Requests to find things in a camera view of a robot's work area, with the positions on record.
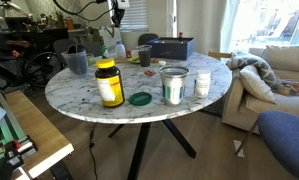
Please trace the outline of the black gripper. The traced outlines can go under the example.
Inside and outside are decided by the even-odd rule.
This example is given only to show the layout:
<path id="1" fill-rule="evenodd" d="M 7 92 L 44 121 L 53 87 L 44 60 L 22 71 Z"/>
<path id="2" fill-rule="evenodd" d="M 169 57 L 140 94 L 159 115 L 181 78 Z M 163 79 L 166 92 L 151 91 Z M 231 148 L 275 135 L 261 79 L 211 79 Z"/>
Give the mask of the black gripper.
<path id="1" fill-rule="evenodd" d="M 121 26 L 121 21 L 124 17 L 124 14 L 125 14 L 124 9 L 119 9 L 118 7 L 114 8 L 114 13 L 111 16 L 111 20 L 112 20 L 115 27 L 120 27 Z"/>

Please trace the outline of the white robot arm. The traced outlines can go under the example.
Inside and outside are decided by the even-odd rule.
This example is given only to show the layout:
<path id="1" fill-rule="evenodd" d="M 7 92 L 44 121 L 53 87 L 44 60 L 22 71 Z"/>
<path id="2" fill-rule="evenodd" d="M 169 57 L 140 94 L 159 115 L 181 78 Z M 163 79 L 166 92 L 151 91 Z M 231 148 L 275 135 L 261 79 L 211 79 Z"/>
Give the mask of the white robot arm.
<path id="1" fill-rule="evenodd" d="M 130 7 L 129 0 L 111 0 L 111 21 L 114 27 L 120 27 L 125 10 Z"/>

